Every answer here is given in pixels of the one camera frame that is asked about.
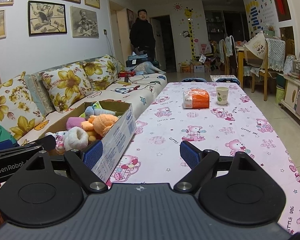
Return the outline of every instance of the white paper cup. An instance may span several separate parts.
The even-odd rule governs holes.
[[[229,88],[217,87],[217,104],[226,105],[228,103]]]

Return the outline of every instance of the black hoodie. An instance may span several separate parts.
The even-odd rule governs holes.
[[[133,47],[144,49],[149,47],[149,49],[154,50],[155,39],[153,36],[152,25],[148,20],[142,21],[139,18],[132,25],[130,31],[130,41]]]

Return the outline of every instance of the gray ribbed plate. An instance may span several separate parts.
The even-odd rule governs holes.
[[[169,184],[113,184],[89,195],[69,220],[48,228],[0,227],[0,240],[287,240],[278,224],[237,228],[206,215],[190,194]]]

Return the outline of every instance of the metal bolt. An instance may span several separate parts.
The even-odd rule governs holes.
[[[103,182],[95,181],[90,184],[90,188],[95,190],[102,190],[106,185]]]
[[[191,185],[191,183],[189,183],[189,182],[183,181],[183,182],[179,182],[179,183],[177,184],[177,188],[178,188],[178,189],[181,189],[181,190],[189,190],[189,189],[192,188],[192,185]]]

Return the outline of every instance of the pink tablecloth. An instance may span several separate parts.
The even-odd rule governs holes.
[[[228,104],[217,105],[217,84],[169,83],[137,120],[135,136],[110,182],[169,182],[173,187],[190,170],[180,157],[182,140],[220,155],[245,151],[286,194],[280,225],[292,234],[300,231],[300,176],[287,150],[237,84],[222,84],[229,87]],[[209,109],[183,109],[182,92],[191,88],[209,92]]]

